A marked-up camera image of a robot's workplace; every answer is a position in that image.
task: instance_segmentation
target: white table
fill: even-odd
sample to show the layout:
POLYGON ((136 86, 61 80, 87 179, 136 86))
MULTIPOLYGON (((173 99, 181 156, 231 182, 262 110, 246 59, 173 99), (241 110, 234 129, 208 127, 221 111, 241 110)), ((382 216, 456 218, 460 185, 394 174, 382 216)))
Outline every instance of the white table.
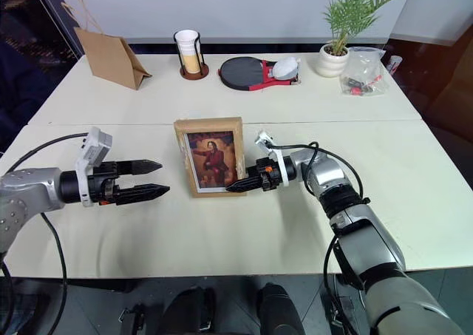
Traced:
POLYGON ((217 75, 225 60, 242 55, 206 55, 210 73, 200 81, 180 76, 176 55, 139 55, 153 77, 145 79, 138 91, 92 76, 84 56, 30 124, 170 124, 180 118, 234 116, 244 123, 420 119, 386 71, 386 95, 355 97, 341 94, 338 78, 314 73, 315 53, 252 56, 278 60, 291 55, 302 59, 302 84, 256 92, 229 89, 217 75))
MULTIPOLYGON (((0 159, 0 175, 26 151, 88 126, 26 126, 0 159)), ((278 143, 317 139, 348 159, 366 196, 399 243, 409 270, 473 265, 473 192, 425 123, 374 121, 245 124, 245 157, 265 128, 278 143)), ((148 158, 164 167, 137 183, 171 187, 162 197, 128 206, 80 204, 49 213, 69 277, 121 278, 224 274, 321 273, 332 237, 316 200, 292 183, 246 197, 191 197, 174 129, 167 125, 105 125, 114 136, 107 160, 148 158)), ((23 167, 73 168, 81 139, 38 153, 23 167)), ((130 179, 120 179, 129 186, 130 179)), ((60 277, 54 240, 40 217, 20 232, 7 264, 17 277, 60 277)), ((339 271, 334 258, 330 271, 339 271)))

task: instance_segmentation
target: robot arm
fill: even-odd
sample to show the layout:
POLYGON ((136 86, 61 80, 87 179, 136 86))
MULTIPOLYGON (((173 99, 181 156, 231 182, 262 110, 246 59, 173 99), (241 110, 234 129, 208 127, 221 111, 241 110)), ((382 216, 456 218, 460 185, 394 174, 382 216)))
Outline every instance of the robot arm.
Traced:
POLYGON ((1 261, 20 229, 39 213, 62 209, 66 203, 92 206, 153 200, 169 190, 168 186, 151 183, 120 189, 115 180, 121 175, 147 174, 162 165, 150 160, 102 163, 111 145, 112 136, 92 128, 84 139, 75 171, 21 169, 0 179, 1 261))
MULTIPOLYGON (((273 153, 272 138, 261 133, 256 144, 273 153)), ((365 304, 374 334, 463 334, 435 298, 405 273, 404 256, 398 244, 372 209, 354 190, 340 165, 319 152, 309 165, 314 151, 303 149, 290 157, 256 161, 248 169, 249 177, 230 185, 227 190, 243 192, 262 187, 275 189, 288 180, 307 184, 321 203, 338 240, 333 251, 344 278, 366 294, 365 304)))

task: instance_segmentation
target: picture frame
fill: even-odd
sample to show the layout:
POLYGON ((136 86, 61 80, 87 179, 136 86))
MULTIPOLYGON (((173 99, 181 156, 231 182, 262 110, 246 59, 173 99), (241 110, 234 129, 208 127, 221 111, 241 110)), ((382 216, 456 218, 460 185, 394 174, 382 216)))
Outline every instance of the picture frame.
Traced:
POLYGON ((225 186, 245 178, 241 117, 186 119, 174 122, 194 197, 235 197, 225 186))

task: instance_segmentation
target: clear plastic bag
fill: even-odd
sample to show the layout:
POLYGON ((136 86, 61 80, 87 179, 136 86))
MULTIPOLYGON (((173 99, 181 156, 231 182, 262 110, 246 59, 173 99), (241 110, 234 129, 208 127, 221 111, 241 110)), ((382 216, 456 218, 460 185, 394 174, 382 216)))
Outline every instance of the clear plastic bag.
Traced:
POLYGON ((385 51, 371 47, 351 47, 347 67, 340 75, 341 91, 348 95, 382 95, 388 85, 384 80, 381 58, 385 51))

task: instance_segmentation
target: potted plant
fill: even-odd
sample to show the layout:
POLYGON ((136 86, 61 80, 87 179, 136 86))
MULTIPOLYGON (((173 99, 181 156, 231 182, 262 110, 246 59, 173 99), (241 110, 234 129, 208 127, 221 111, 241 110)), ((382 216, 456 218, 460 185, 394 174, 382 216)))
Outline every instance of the potted plant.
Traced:
POLYGON ((332 41, 320 49, 316 71, 325 77, 340 75, 347 65, 350 38, 371 26, 378 17, 376 11, 392 0, 331 0, 324 12, 332 30, 332 41))

